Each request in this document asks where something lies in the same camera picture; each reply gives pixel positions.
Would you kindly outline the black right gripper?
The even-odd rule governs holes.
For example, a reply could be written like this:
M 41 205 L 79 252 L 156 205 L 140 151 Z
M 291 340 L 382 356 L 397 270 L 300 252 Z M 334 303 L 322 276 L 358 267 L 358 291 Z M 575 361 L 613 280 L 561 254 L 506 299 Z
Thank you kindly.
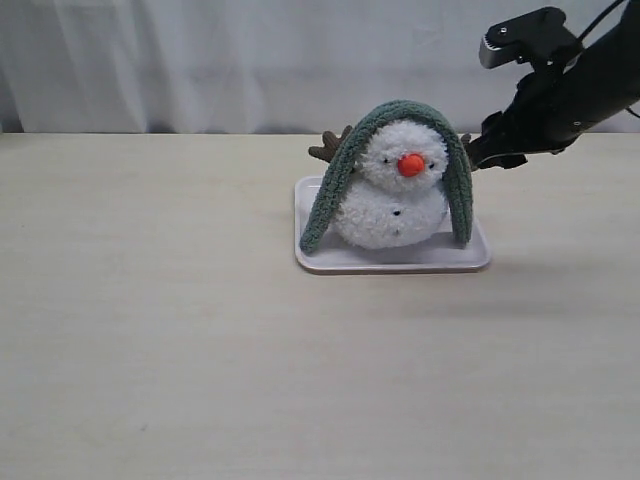
M 467 144 L 479 170 L 513 169 L 534 153 L 557 154 L 585 131 L 639 101 L 639 44 L 596 42 L 556 83 L 481 122 Z

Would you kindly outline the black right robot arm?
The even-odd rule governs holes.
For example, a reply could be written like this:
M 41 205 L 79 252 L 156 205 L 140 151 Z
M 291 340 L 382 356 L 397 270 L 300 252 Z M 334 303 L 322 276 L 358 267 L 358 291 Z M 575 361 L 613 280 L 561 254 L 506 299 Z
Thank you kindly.
M 486 69 L 528 63 L 510 105 L 488 116 L 467 146 L 475 169 L 512 169 L 530 154 L 558 154 L 594 126 L 639 100 L 639 4 L 590 46 L 546 6 L 491 26 L 479 60 Z

